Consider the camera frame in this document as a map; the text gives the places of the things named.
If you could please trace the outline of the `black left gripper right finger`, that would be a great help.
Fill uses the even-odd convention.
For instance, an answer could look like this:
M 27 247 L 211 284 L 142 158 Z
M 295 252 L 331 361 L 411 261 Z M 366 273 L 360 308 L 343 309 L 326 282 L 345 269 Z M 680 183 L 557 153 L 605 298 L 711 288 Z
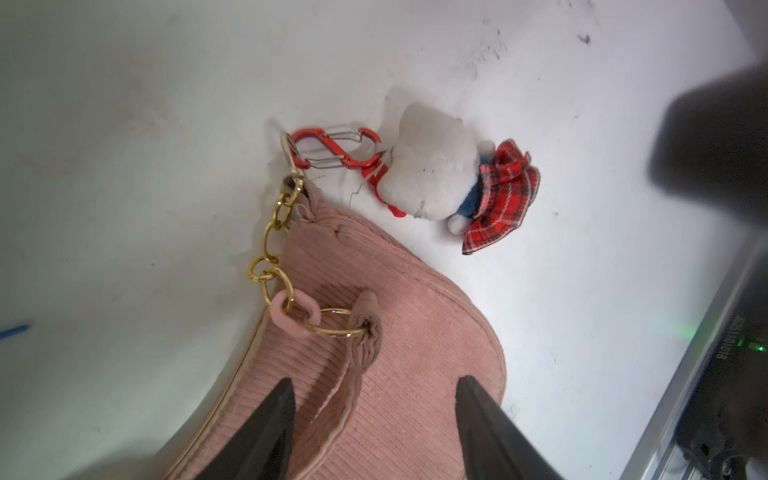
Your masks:
M 455 414 L 468 480 L 561 480 L 473 376 L 457 382 Z

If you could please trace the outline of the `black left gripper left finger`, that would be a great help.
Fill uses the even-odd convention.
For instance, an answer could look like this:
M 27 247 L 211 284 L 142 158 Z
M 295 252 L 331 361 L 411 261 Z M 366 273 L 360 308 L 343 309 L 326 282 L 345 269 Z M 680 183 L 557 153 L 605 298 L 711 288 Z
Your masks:
M 296 419 L 293 382 L 281 379 L 195 480 L 284 480 Z

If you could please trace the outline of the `pink corduroy bag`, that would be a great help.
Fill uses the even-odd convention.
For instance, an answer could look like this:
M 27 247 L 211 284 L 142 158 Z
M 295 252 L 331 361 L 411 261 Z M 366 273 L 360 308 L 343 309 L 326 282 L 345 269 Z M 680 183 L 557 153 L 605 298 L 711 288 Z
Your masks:
M 168 477 L 197 477 L 287 378 L 297 409 L 289 478 L 463 478 L 457 382 L 476 377 L 494 401 L 506 388 L 490 323 L 450 279 L 317 186 L 305 185 L 295 211 L 282 270 L 324 309 L 324 327 L 370 333 L 293 336 L 263 314 Z

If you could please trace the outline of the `white plush doll keychain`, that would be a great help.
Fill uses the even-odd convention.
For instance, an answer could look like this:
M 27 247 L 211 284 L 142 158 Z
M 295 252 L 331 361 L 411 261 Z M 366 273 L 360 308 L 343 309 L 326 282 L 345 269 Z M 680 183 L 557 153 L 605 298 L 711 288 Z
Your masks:
M 463 121 L 421 102 L 405 107 L 395 142 L 365 174 L 377 198 L 399 215 L 442 221 L 464 255 L 517 230 L 541 175 L 512 139 L 478 141 Z

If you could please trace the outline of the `red S carabiner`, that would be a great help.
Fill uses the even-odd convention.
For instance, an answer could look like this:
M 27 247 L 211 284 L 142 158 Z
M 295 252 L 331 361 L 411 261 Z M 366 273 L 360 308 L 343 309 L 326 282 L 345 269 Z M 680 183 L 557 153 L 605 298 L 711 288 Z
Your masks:
M 301 169 L 324 169 L 344 167 L 348 169 L 364 169 L 373 167 L 382 160 L 383 151 L 379 151 L 377 145 L 381 142 L 376 132 L 368 128 L 358 128 L 352 131 L 327 132 L 322 128 L 305 128 L 288 135 L 290 152 L 294 165 Z M 322 158 L 312 158 L 303 155 L 298 144 L 304 140 L 318 142 L 329 155 Z M 372 153 L 365 159 L 357 159 L 345 150 L 339 141 L 355 142 L 363 144 L 369 142 L 373 145 Z

